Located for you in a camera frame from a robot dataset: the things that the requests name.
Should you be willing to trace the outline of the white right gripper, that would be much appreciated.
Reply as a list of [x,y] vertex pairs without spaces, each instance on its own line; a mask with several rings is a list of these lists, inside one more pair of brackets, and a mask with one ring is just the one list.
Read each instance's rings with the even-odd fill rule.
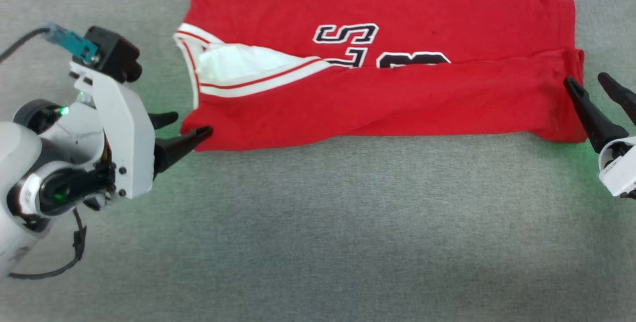
[[[606,72],[599,73],[597,80],[636,125],[636,94]],[[611,122],[572,76],[564,80],[564,86],[591,147],[599,154],[598,179],[613,197],[636,199],[636,138],[627,137],[627,130]]]

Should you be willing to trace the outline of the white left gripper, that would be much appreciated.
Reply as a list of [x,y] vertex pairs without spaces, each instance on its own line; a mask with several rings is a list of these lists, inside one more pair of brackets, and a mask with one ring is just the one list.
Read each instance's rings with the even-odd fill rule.
[[213,134],[213,128],[205,126],[155,142],[155,130],[177,122],[177,112],[148,113],[140,96],[125,84],[73,61],[70,71],[79,75],[75,88],[93,100],[116,165],[116,193],[123,190],[126,198],[150,191],[153,175],[168,170]]

